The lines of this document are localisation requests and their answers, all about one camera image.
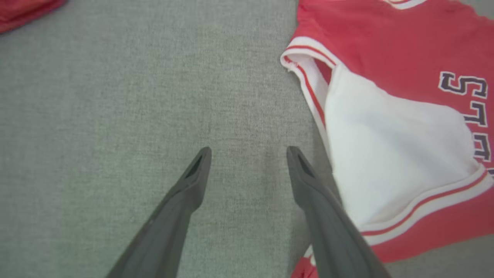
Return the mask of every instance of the gray fabric surface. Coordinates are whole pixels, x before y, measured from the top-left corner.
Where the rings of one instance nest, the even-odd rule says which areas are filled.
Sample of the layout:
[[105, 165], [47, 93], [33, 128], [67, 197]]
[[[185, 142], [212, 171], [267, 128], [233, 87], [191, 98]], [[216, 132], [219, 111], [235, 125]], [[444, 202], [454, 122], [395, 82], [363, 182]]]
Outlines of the gray fabric surface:
[[[296, 5], [72, 0], [0, 35], [0, 277], [103, 277], [206, 145], [179, 277], [289, 277], [309, 239], [286, 147], [328, 166], [279, 64]], [[487, 236], [388, 268], [483, 278], [493, 260]]]

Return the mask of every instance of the jersey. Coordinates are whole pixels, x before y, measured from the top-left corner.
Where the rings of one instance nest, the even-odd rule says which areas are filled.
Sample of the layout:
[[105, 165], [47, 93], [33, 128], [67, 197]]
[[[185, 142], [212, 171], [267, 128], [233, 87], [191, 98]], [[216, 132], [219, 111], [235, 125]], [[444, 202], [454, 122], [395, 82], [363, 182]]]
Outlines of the jersey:
[[494, 23], [454, 0], [301, 0], [297, 20], [281, 63], [380, 259], [493, 233]]
[[0, 0], [0, 33], [42, 17], [64, 3], [65, 0]]

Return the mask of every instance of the red fabric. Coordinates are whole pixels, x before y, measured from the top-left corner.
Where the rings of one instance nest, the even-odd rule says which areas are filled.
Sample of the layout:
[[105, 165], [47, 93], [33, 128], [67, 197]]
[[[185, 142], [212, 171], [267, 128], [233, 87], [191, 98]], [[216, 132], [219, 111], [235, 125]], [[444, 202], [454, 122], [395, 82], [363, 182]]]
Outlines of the red fabric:
[[[480, 102], [487, 124], [494, 125], [494, 97], [474, 96], [477, 84], [467, 84], [464, 95], [438, 88], [441, 72], [455, 74], [452, 86], [459, 86], [461, 76], [494, 86], [494, 22], [471, 7], [453, 0], [428, 0], [404, 10], [382, 0], [301, 0], [297, 19], [294, 37], [319, 41], [351, 71], [388, 93], [473, 116], [477, 110], [471, 102]], [[468, 127], [487, 134], [490, 157], [478, 160], [494, 171], [494, 129], [475, 123]]]
[[[417, 256], [425, 251], [493, 233], [494, 188], [467, 202], [430, 214], [403, 235], [372, 246], [384, 262]], [[310, 258], [301, 258], [291, 278], [318, 278]]]
[[[383, 234], [383, 233], [386, 233], [388, 231], [391, 231], [393, 229], [395, 229], [396, 227], [400, 226], [403, 222], [405, 222], [406, 220], [408, 220], [412, 215], [413, 213], [420, 208], [420, 206], [422, 206], [423, 204], [427, 203], [427, 202], [430, 202], [430, 201], [433, 201], [435, 199], [439, 199], [439, 198], [442, 198], [442, 197], [445, 197], [445, 196], [448, 196], [448, 195], [452, 195], [452, 194], [455, 194], [455, 193], [458, 193], [458, 192], [462, 192], [462, 191], [465, 191], [465, 190], [468, 190], [474, 186], [476, 186], [478, 183], [480, 183], [487, 175], [487, 172], [484, 172], [484, 174], [478, 178], [478, 180], [476, 180], [475, 182], [469, 184], [469, 185], [466, 185], [466, 186], [463, 186], [463, 187], [460, 187], [460, 188], [457, 188], [457, 189], [454, 189], [454, 190], [450, 190], [450, 191], [446, 191], [446, 192], [443, 192], [443, 193], [440, 193], [440, 194], [437, 194], [437, 195], [433, 195], [433, 196], [430, 196], [426, 199], [423, 199], [422, 201], [420, 201], [418, 204], [416, 204], [414, 206], [414, 208], [412, 209], [412, 211], [410, 211], [410, 213], [408, 213], [408, 215], [406, 217], [404, 217], [403, 219], [401, 219], [401, 221], [399, 221], [398, 223], [396, 223], [395, 225], [392, 225], [392, 226], [389, 226], [388, 228], [386, 229], [383, 229], [383, 230], [378, 230], [378, 231], [363, 231], [362, 232], [362, 235], [377, 235], [377, 234]], [[477, 218], [477, 215], [483, 215], [483, 212], [481, 212], [480, 214], [476, 214], [473, 216], [473, 218]], [[482, 218], [479, 218], [478, 219], [479, 222], [484, 222], [484, 220]]]
[[[418, 5], [397, 9], [397, 4], [413, 2]], [[488, 92], [488, 87], [494, 88], [494, 21], [456, 0], [393, 4], [383, 0], [300, 0], [299, 26], [293, 37], [320, 42], [351, 71], [391, 95], [447, 105], [464, 114], [475, 141], [475, 158], [494, 176], [494, 96]], [[324, 63], [316, 64], [329, 81], [330, 69]], [[383, 262], [392, 262], [492, 233], [491, 187], [474, 199], [422, 218], [401, 236], [373, 249]], [[302, 258], [292, 278], [307, 278], [313, 268]]]
[[0, 33], [35, 20], [64, 2], [65, 0], [0, 0]]

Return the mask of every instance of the white stripe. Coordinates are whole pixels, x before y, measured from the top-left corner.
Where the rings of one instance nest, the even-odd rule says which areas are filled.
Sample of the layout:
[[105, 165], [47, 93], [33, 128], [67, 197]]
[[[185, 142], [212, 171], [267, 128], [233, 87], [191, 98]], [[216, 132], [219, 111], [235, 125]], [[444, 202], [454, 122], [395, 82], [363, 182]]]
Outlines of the white stripe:
[[417, 5], [424, 3], [427, 0], [410, 0], [408, 2], [401, 3], [401, 4], [394, 3], [394, 2], [400, 2], [400, 1], [401, 0], [394, 0], [394, 1], [393, 0], [386, 0], [387, 3], [389, 3], [390, 5], [392, 5], [393, 7], [395, 7], [396, 9], [399, 9], [399, 10], [404, 10], [404, 9], [415, 7]]
[[443, 208], [460, 204], [481, 195], [482, 193], [491, 189], [491, 187], [493, 187], [493, 183], [493, 178], [490, 175], [486, 175], [486, 177], [482, 179], [477, 185], [465, 191], [431, 200], [430, 202], [421, 205], [417, 210], [414, 211], [410, 218], [408, 218], [405, 222], [403, 222], [401, 225], [394, 228], [393, 230], [379, 235], [367, 235], [364, 236], [364, 238], [369, 245], [376, 245], [391, 240], [405, 233], [408, 229], [415, 225], [415, 223], [417, 223], [425, 216]]
[[[319, 133], [321, 134], [321, 138], [323, 139], [323, 144], [324, 144], [324, 149], [326, 150], [326, 154], [330, 158], [329, 144], [328, 144], [329, 140], [328, 140], [328, 135], [326, 133], [326, 128], [324, 127], [324, 124], [321, 120], [322, 115], [319, 115], [319, 112], [316, 109], [316, 105], [312, 101], [312, 97], [310, 96], [309, 89], [307, 88], [307, 85], [305, 84], [305, 77], [304, 77], [303, 73], [297, 68], [297, 62], [296, 61], [294, 61], [294, 63], [289, 63], [289, 62], [285, 61], [285, 59], [283, 59], [283, 56], [282, 56], [281, 64], [285, 68], [287, 68], [289, 71], [294, 72], [297, 75], [297, 77], [300, 79], [300, 87], [302, 88], [302, 93], [305, 97], [305, 100], [307, 101], [307, 105], [309, 105], [309, 109], [310, 109], [312, 116], [314, 117], [314, 121], [316, 122], [316, 125], [319, 129]], [[309, 73], [313, 72], [314, 69], [311, 70], [309, 68], [303, 67], [303, 65], [300, 65], [300, 66], [304, 69], [305, 73], [307, 74], [307, 79], [309, 80], [309, 82], [311, 80], [313, 80], [313, 78], [311, 78], [309, 76]], [[315, 90], [317, 88], [317, 86], [315, 86], [315, 84], [310, 84], [310, 85], [311, 85], [313, 90]], [[321, 106], [322, 109], [324, 109], [324, 106], [323, 106], [324, 104], [319, 103], [319, 105]]]
[[312, 256], [312, 254], [313, 254], [312, 245], [309, 245], [309, 248], [307, 248], [307, 251], [305, 251], [304, 257], [309, 258], [310, 256]]
[[[344, 65], [343, 62], [341, 62], [338, 57], [336, 57], [331, 51], [329, 51], [322, 43], [318, 42], [315, 39], [309, 38], [309, 37], [296, 37], [293, 40], [291, 40], [290, 44], [288, 47], [297, 47], [297, 46], [310, 46], [314, 49], [319, 50], [321, 53], [329, 57], [331, 60], [333, 60], [337, 65]], [[335, 64], [326, 59], [323, 55], [312, 51], [310, 49], [306, 48], [292, 48], [292, 49], [287, 49], [285, 52], [283, 52], [281, 58], [283, 60], [283, 57], [289, 56], [291, 54], [305, 54], [309, 55], [313, 58], [316, 58], [322, 62], [324, 62], [328, 67], [334, 68]]]
[[385, 222], [379, 222], [379, 223], [372, 223], [372, 221], [371, 221], [370, 223], [365, 223], [364, 225], [359, 227], [359, 230], [360, 231], [366, 231], [366, 232], [367, 231], [379, 231], [379, 230], [384, 230], [390, 226], [393, 226], [393, 225], [397, 224], [399, 221], [401, 221], [402, 219], [404, 219], [408, 214], [410, 214], [410, 212], [412, 212], [413, 208], [416, 207], [423, 200], [430, 198], [432, 196], [435, 196], [435, 195], [442, 194], [444, 192], [448, 192], [448, 191], [455, 190], [455, 189], [458, 189], [458, 188], [461, 188], [464, 186], [471, 185], [478, 178], [480, 178], [485, 171], [486, 171], [486, 168], [482, 164], [479, 164], [479, 169], [475, 173], [470, 175], [469, 177], [467, 177], [467, 178], [465, 178], [459, 182], [453, 183], [453, 184], [449, 184], [449, 185], [445, 185], [445, 186], [441, 186], [438, 188], [428, 190], [428, 191], [420, 194], [419, 196], [417, 196], [414, 200], [412, 200], [410, 202], [410, 204], [408, 204], [408, 206], [401, 213], [399, 213], [398, 215], [396, 215], [392, 219], [385, 221]]

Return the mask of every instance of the striped trim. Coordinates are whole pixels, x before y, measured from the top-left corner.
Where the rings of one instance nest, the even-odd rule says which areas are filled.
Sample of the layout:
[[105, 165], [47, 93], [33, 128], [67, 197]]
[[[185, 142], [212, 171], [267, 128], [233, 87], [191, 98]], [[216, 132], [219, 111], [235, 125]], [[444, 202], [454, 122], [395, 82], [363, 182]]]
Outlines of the striped trim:
[[[484, 166], [481, 166], [479, 171], [480, 177], [470, 184], [464, 185], [466, 180], [463, 180], [453, 185], [447, 185], [425, 192], [418, 196], [392, 220], [383, 223], [367, 224], [359, 227], [359, 230], [370, 245], [380, 244], [398, 237], [424, 217], [443, 208], [466, 202], [491, 189], [494, 180], [487, 173]], [[468, 179], [477, 177], [479, 171]], [[431, 195], [432, 192], [435, 193], [436, 191], [444, 190], [444, 188], [449, 188], [450, 190]]]
[[287, 50], [289, 50], [289, 49], [308, 49], [308, 50], [314, 51], [315, 53], [322, 55], [325, 59], [327, 59], [330, 62], [330, 64], [328, 64], [328, 66], [330, 68], [334, 68], [336, 66], [336, 63], [331, 58], [329, 58], [326, 54], [324, 54], [322, 51], [320, 51], [319, 49], [317, 49], [315, 47], [312, 47], [312, 46], [289, 46], [289, 47], [287, 47]]
[[307, 90], [309, 91], [312, 102], [314, 103], [314, 105], [317, 109], [317, 112], [319, 113], [319, 118], [320, 118], [321, 122], [323, 123], [324, 128], [326, 129], [326, 120], [324, 117], [324, 110], [321, 107], [321, 104], [319, 103], [319, 101], [317, 100], [316, 94], [314, 93], [314, 90], [312, 89], [312, 86], [310, 85], [309, 78], [307, 77], [307, 74], [305, 73], [304, 69], [300, 65], [294, 63], [292, 60], [290, 60], [290, 58], [288, 58], [287, 56], [285, 56], [284, 58], [285, 58], [285, 61], [287, 61], [288, 63], [294, 64], [297, 67], [297, 69], [302, 73], [302, 76], [304, 77], [305, 85], [307, 87]]

